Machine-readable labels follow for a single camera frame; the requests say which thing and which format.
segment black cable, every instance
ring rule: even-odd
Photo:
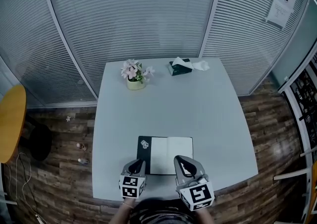
[[[19,152],[19,159],[20,159],[20,161],[21,161],[21,163],[22,163],[22,166],[23,166],[24,179],[25,179],[25,182],[27,182],[26,174],[25,174],[25,167],[24,167],[24,164],[23,164],[22,159],[21,159],[19,147],[18,147],[18,152]],[[33,197],[33,200],[34,200],[34,203],[35,203],[35,206],[36,206],[36,212],[38,213],[38,212],[39,212],[39,210],[38,210],[38,203],[36,203],[36,200],[35,200],[35,198],[34,198],[33,192],[31,191],[31,188],[30,188],[29,183],[27,183],[27,186],[29,187],[29,190],[30,190],[30,192],[31,192],[31,195],[32,195],[32,197]]]

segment potted plant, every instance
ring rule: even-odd
[[[153,76],[154,70],[152,66],[142,70],[142,64],[137,60],[129,59],[123,63],[121,75],[127,81],[127,87],[130,90],[139,90],[145,88],[146,82],[150,79],[149,75]]]

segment green tissue box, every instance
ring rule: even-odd
[[[190,62],[190,60],[188,58],[186,59],[183,59],[184,62]],[[176,64],[176,65],[172,65],[173,62],[169,62],[168,64],[168,70],[170,72],[170,74],[172,76],[175,76],[175,75],[180,75],[180,74],[185,74],[185,73],[189,73],[192,71],[192,69],[190,68],[187,68],[187,67],[184,67],[180,64]]]

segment plastic bottle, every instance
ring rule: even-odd
[[[81,158],[78,159],[78,162],[81,164],[88,164],[89,163],[89,161],[87,159],[81,159]]]
[[[87,150],[87,146],[86,146],[86,145],[84,145],[84,144],[77,143],[77,144],[76,144],[76,146],[77,146],[79,149],[81,149],[81,150],[84,150],[84,151],[86,151],[86,150]]]

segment white tissue paper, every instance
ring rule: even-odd
[[[192,70],[196,69],[199,71],[207,71],[208,69],[210,69],[208,62],[206,62],[205,60],[202,60],[202,61],[197,62],[197,63],[191,63],[191,62],[184,62],[183,59],[181,59],[180,57],[177,57],[177,58],[175,58],[172,65],[176,65],[176,64],[180,64],[180,65],[187,67],[187,68],[190,68]]]

